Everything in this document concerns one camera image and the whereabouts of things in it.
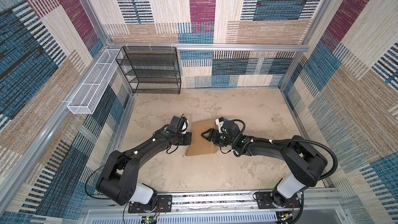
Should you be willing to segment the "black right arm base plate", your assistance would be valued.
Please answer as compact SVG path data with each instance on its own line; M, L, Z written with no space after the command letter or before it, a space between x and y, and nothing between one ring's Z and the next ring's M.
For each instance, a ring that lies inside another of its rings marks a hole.
M301 207L301 198L295 194L292 198L286 199L271 191L257 191L252 195L253 199L257 202L259 209L274 209L274 208L294 208Z

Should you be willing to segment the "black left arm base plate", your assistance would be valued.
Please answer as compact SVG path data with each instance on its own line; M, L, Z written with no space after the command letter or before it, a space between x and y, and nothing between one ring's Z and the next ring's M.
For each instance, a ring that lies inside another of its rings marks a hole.
M150 199L147 204L132 203L129 205L129 214L141 213L169 213L172 210L173 196L172 195L156 195Z

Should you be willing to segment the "aluminium front mounting rail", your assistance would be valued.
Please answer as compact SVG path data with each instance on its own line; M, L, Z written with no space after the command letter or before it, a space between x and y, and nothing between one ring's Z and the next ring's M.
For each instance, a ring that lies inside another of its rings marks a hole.
M269 190L161 192L160 211L139 211L111 200L88 199L80 224L353 224L354 219L335 188L311 188L285 208L260 201Z

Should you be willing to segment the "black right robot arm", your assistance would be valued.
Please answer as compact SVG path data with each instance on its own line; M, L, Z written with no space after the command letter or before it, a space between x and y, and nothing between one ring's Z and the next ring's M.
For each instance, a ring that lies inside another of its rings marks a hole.
M286 207L301 190L316 186L319 180L329 176L324 173L328 161L316 149L329 150L318 142L301 136L291 139L271 140L244 134L246 125L241 120L223 120L218 129L209 129L201 137L222 148L230 146L234 156L265 156L283 160L290 173L283 177L269 194L271 203L278 208Z

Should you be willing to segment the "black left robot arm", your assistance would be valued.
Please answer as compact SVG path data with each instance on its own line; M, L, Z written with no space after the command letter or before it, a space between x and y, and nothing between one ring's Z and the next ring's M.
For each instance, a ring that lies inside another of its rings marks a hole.
M135 148L120 152L113 151L96 183L96 190L119 205L131 200L137 190L140 168L151 158L171 146L189 146L192 133L159 129L150 139Z

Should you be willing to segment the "brown cardboard box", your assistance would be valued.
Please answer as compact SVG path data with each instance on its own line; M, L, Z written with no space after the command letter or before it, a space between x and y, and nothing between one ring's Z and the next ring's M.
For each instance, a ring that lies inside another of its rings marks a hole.
M188 147L186 151L187 157L199 156L199 155L208 155L217 153L217 146L215 146L212 142L203 138L201 134L203 132L208 131L209 129L215 129L216 124L214 120L205 120L194 122L192 124L192 139L191 145Z

